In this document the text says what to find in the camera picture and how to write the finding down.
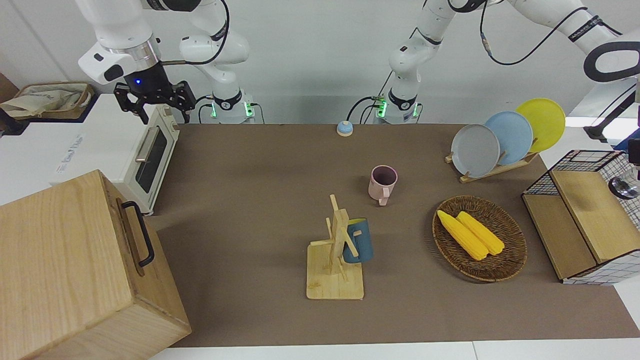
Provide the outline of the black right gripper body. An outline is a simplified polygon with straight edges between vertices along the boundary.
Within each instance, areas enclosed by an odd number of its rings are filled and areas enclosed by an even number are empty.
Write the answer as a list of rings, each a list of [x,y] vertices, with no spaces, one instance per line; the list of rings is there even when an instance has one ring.
[[[142,71],[135,71],[126,75],[124,79],[128,93],[139,100],[166,101],[173,98],[173,84],[169,82],[167,73],[160,63]]]

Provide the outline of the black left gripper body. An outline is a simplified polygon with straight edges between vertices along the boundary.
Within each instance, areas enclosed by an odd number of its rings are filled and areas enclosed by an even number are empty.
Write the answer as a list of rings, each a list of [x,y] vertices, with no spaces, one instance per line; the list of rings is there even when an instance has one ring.
[[[632,164],[636,170],[640,170],[640,128],[620,141],[617,144],[617,150],[625,153],[627,162]]]

